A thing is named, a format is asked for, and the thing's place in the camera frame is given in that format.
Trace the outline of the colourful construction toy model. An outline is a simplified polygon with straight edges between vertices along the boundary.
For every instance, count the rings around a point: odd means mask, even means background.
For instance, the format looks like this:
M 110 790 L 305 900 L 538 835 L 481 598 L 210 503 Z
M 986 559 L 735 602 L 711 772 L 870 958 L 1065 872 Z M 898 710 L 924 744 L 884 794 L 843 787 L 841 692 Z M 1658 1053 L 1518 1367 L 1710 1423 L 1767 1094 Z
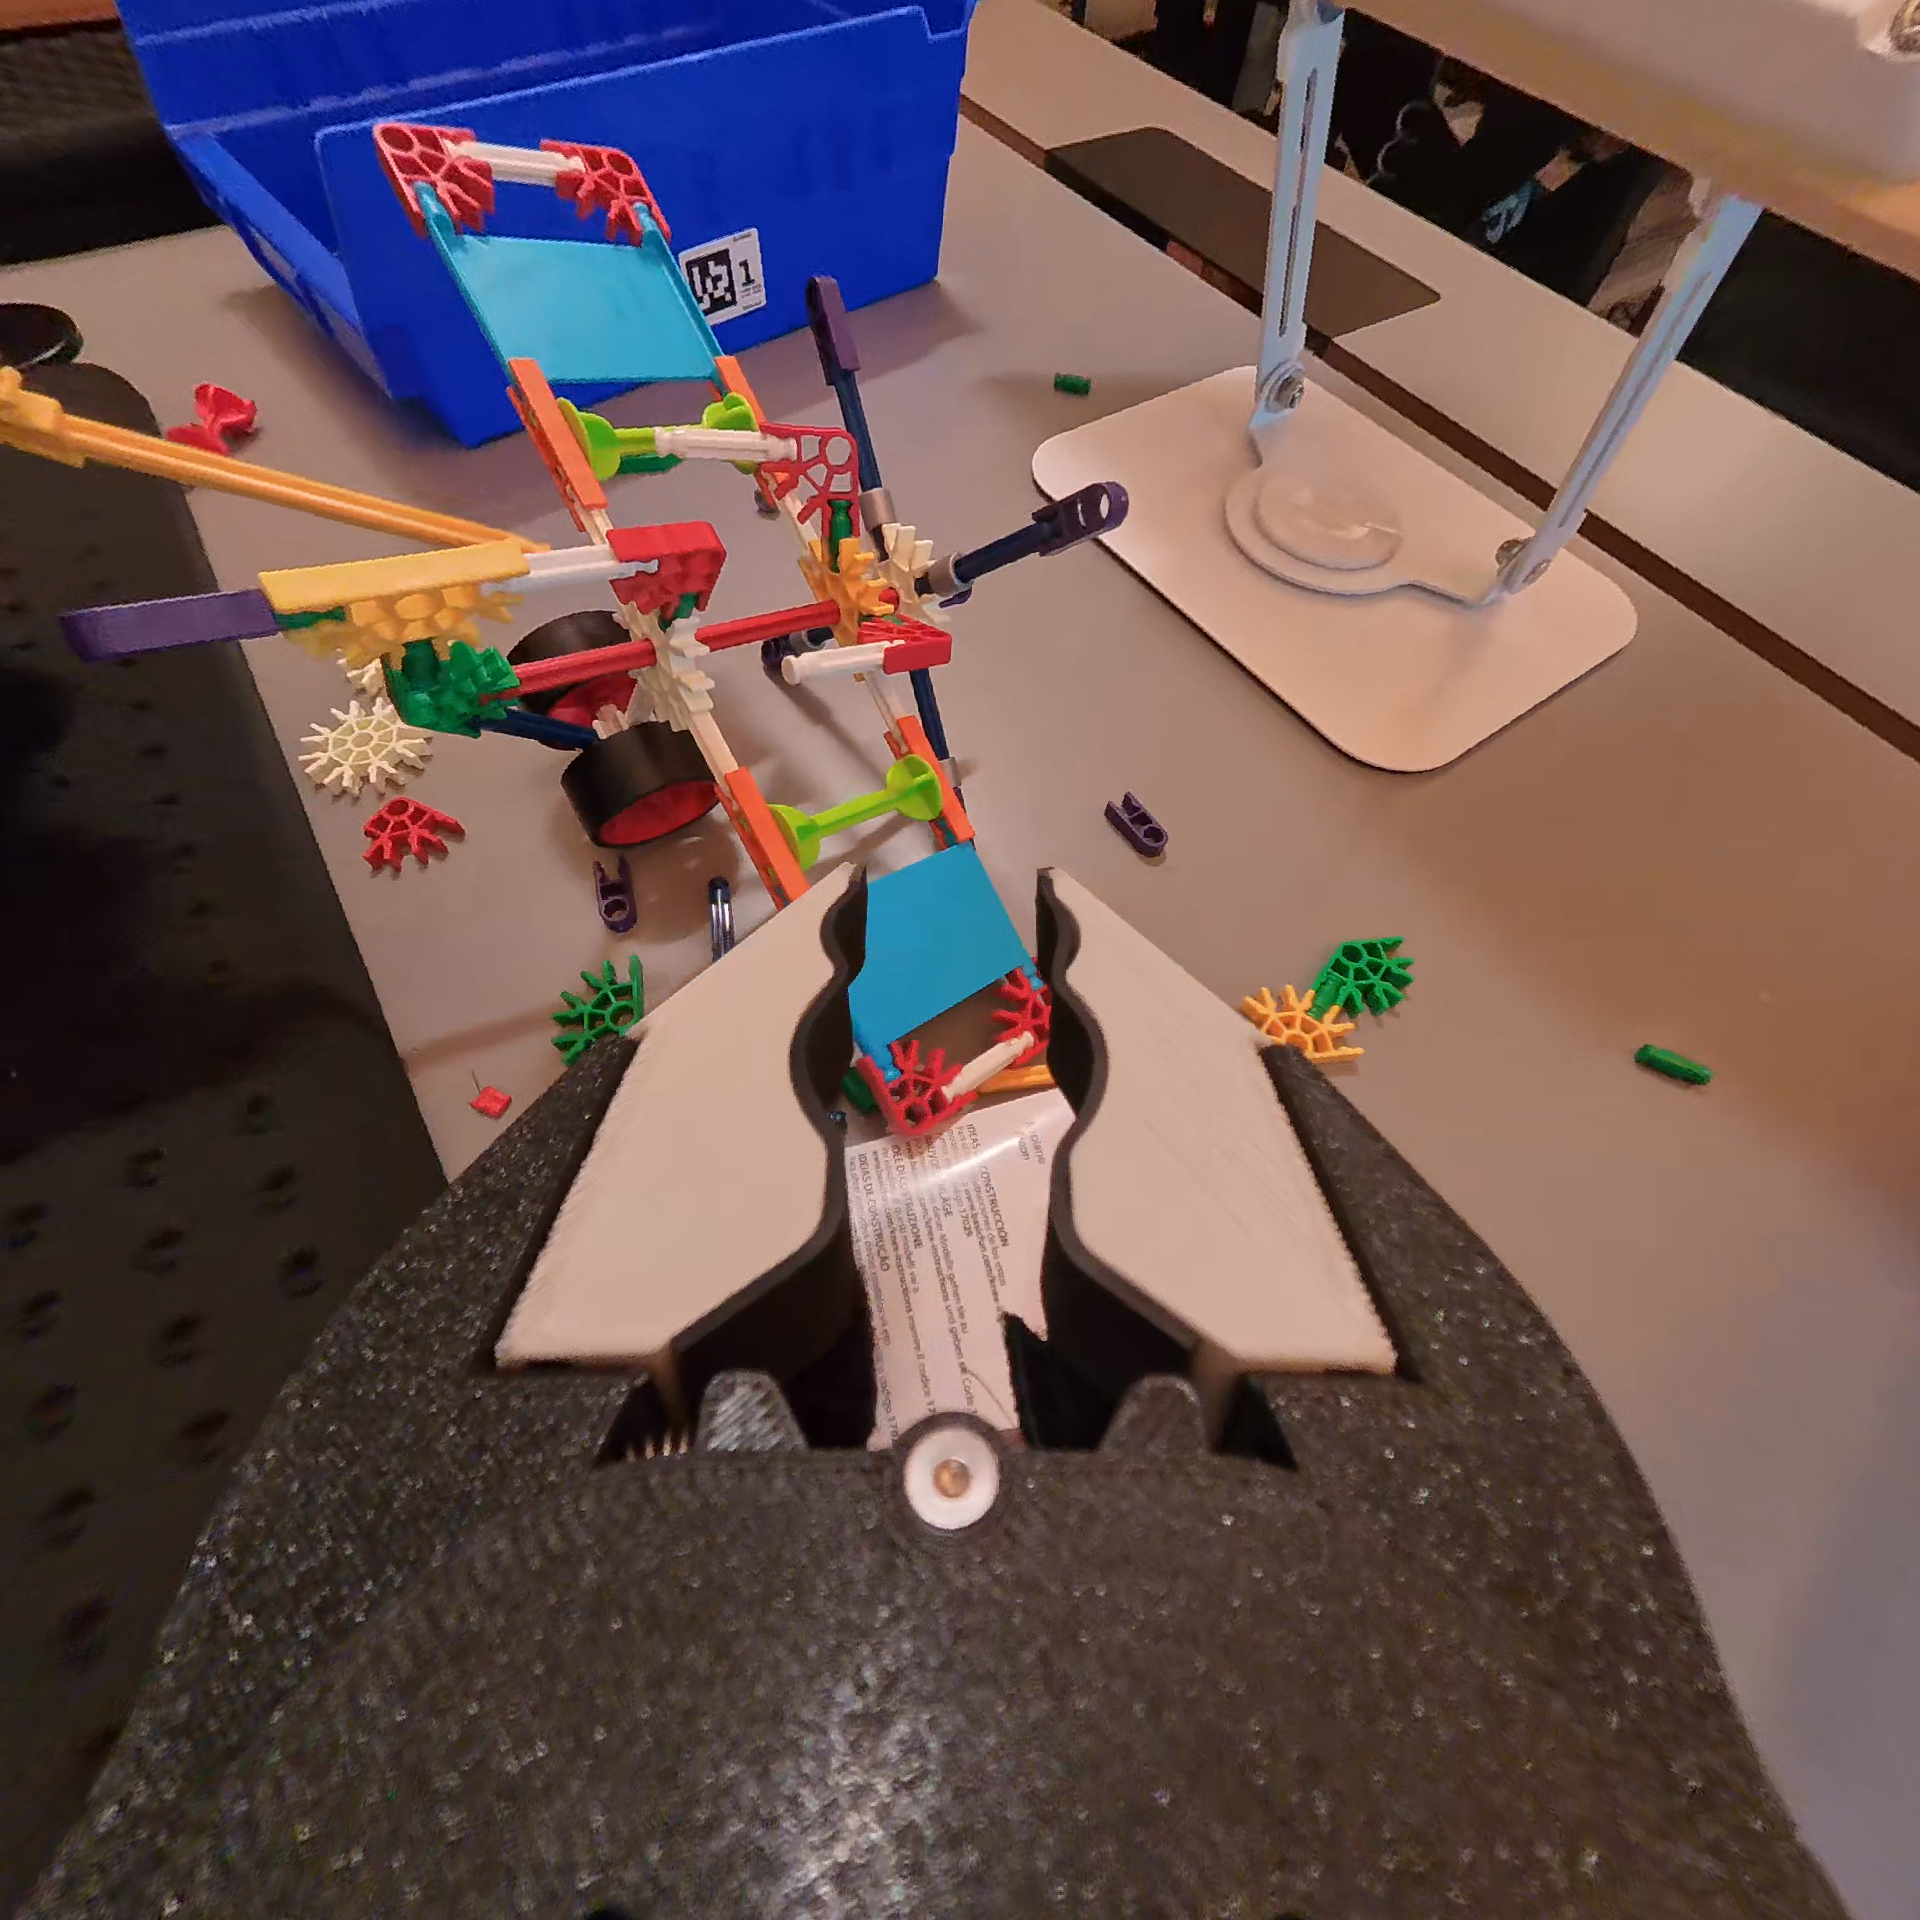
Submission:
M 1130 512 L 1126 490 L 1094 482 L 939 558 L 879 477 L 831 277 L 808 280 L 804 309 L 839 415 L 780 421 L 718 350 L 631 156 L 408 124 L 378 124 L 374 142 L 578 539 L 532 556 L 415 541 L 270 568 L 244 592 L 80 607 L 59 616 L 67 647 L 121 663 L 284 637 L 427 736 L 559 751 L 578 824 L 618 858 L 723 810 L 777 910 L 839 836 L 922 824 L 934 850 L 896 872 L 904 903 L 880 910 L 880 958 L 854 986 L 846 1088 L 891 1133 L 930 1136 L 1049 1045 L 1049 988 L 982 868 L 934 719 L 930 672 L 953 651 L 945 612 L 984 579 L 1105 538 Z M 768 799 L 713 702 L 708 663 L 731 651 L 758 651 L 790 687 L 862 687 L 882 783 L 814 811 Z

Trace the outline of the green toothed connector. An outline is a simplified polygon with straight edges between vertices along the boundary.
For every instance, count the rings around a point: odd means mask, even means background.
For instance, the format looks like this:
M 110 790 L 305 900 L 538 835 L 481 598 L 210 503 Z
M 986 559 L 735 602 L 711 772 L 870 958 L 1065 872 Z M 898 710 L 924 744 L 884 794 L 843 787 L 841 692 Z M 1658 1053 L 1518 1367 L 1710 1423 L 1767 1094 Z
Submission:
M 1338 944 L 1313 979 L 1313 1010 L 1334 1019 L 1385 1016 L 1414 988 L 1414 958 L 1401 934 Z

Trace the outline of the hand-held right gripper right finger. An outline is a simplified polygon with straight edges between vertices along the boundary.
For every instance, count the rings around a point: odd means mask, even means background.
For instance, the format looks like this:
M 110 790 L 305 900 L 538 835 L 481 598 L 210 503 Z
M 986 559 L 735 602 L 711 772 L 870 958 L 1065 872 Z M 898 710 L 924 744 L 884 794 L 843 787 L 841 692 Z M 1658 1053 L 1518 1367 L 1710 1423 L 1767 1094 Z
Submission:
M 1040 972 L 1073 1110 L 1048 1203 L 1052 1349 L 1086 1381 L 1395 1374 L 1282 1096 L 1286 1048 L 1063 868 L 1040 872 Z

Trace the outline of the white document stand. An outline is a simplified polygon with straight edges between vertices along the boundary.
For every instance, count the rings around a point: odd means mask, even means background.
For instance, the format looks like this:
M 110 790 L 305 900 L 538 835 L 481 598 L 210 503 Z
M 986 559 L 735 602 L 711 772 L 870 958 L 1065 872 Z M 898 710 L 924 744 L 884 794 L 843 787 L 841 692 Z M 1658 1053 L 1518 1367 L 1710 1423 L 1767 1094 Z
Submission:
M 1111 552 L 1345 754 L 1452 764 L 1626 648 L 1639 614 L 1572 549 L 1759 216 L 1915 278 L 1915 4 L 1364 4 L 1692 171 L 1698 223 L 1575 460 L 1528 522 L 1326 383 L 1314 210 L 1348 4 L 1295 4 L 1257 362 L 1034 455 L 1063 499 L 1132 499 Z

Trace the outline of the building ideas booklet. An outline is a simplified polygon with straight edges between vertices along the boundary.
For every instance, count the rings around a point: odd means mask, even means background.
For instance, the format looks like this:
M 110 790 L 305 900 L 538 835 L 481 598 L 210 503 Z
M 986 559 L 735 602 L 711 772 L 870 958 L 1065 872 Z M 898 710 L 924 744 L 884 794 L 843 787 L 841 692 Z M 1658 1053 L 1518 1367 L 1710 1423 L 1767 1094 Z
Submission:
M 1073 1127 L 1060 1091 L 972 1108 L 924 1141 L 846 1147 L 848 1216 L 873 1330 L 888 1450 L 938 1412 L 1017 1428 L 1006 1316 L 1044 1330 L 1040 1269 L 1052 1163 Z

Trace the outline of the large green fan connector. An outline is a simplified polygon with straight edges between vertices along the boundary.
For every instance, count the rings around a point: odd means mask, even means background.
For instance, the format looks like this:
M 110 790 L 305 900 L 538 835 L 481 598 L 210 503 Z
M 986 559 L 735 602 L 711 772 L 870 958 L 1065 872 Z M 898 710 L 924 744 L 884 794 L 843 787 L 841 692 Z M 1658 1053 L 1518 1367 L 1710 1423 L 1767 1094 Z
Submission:
M 574 1064 L 601 1042 L 620 1039 L 646 1019 L 646 973 L 636 951 L 624 962 L 607 960 L 582 973 L 582 990 L 566 990 L 552 1013 L 554 1048 Z

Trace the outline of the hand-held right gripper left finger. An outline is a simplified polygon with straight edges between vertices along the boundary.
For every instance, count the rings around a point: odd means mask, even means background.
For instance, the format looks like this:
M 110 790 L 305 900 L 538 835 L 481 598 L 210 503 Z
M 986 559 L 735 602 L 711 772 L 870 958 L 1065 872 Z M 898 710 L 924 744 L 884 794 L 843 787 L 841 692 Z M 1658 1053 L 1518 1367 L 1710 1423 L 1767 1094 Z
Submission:
M 832 868 L 641 1019 L 503 1368 L 866 1374 L 841 1131 L 870 877 Z

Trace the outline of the blue plastic bin with tag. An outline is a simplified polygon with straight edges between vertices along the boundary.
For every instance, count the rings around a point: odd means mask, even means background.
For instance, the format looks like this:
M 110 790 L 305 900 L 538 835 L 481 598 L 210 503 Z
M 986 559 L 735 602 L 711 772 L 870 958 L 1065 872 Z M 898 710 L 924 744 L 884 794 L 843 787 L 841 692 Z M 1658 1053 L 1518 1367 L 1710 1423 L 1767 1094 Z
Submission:
M 519 431 L 507 375 L 415 229 L 374 126 L 631 156 L 718 350 L 939 269 L 972 4 L 128 3 L 204 200 L 396 406 L 464 445 Z

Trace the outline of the black dotted rubber mat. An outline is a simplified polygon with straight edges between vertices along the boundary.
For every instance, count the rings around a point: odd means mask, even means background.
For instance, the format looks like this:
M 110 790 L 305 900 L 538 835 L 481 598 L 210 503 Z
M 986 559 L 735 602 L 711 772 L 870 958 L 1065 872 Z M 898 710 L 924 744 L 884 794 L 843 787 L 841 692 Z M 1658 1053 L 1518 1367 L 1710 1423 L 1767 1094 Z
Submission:
M 233 1459 L 442 1166 L 240 648 L 59 629 L 212 587 L 186 493 L 6 447 L 2 539 L 11 1914 Z

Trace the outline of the white snowflake connector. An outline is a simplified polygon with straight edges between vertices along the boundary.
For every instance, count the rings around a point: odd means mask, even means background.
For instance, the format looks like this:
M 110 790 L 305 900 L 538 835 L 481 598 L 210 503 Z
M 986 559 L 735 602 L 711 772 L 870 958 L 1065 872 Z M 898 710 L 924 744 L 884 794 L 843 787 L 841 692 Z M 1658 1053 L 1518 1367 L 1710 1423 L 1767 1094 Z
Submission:
M 408 726 L 392 702 L 336 708 L 299 740 L 299 771 L 338 797 L 392 794 L 418 776 L 432 754 L 430 736 Z

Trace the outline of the orange rod with green tip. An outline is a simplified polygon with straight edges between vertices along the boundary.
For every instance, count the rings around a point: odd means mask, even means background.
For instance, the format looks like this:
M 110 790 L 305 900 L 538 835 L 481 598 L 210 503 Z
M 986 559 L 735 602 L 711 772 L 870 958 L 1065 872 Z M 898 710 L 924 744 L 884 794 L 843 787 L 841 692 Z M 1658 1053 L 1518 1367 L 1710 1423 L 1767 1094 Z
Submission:
M 544 541 L 481 522 L 358 493 L 291 471 L 238 463 L 230 455 L 70 413 L 59 399 L 33 390 L 16 367 L 2 367 L 2 444 L 64 466 L 104 463 L 146 474 L 188 490 L 243 496 L 430 547 L 506 543 L 518 556 L 546 551 Z

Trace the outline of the orange toothed connector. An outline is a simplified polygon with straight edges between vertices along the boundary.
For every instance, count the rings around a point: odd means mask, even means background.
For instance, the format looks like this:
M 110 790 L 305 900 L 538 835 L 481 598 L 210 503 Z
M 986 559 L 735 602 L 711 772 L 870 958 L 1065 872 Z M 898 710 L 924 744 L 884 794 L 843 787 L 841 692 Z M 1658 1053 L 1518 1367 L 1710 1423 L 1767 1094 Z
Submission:
M 1292 986 L 1278 991 L 1257 990 L 1242 997 L 1239 1013 L 1264 1039 L 1297 1048 L 1316 1064 L 1347 1064 L 1362 1058 L 1362 1046 L 1352 1045 L 1356 1019 L 1338 998 L 1319 1003 L 1314 990 L 1298 991 Z

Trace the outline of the red fan connector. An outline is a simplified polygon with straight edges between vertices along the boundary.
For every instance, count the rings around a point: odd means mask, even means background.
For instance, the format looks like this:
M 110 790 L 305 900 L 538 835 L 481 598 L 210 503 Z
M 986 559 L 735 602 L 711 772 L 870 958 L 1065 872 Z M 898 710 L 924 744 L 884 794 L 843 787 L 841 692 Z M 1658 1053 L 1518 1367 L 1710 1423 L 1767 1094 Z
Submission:
M 367 821 L 363 860 L 374 870 L 401 870 L 408 860 L 422 868 L 464 838 L 464 824 L 440 806 L 406 795 L 382 803 Z

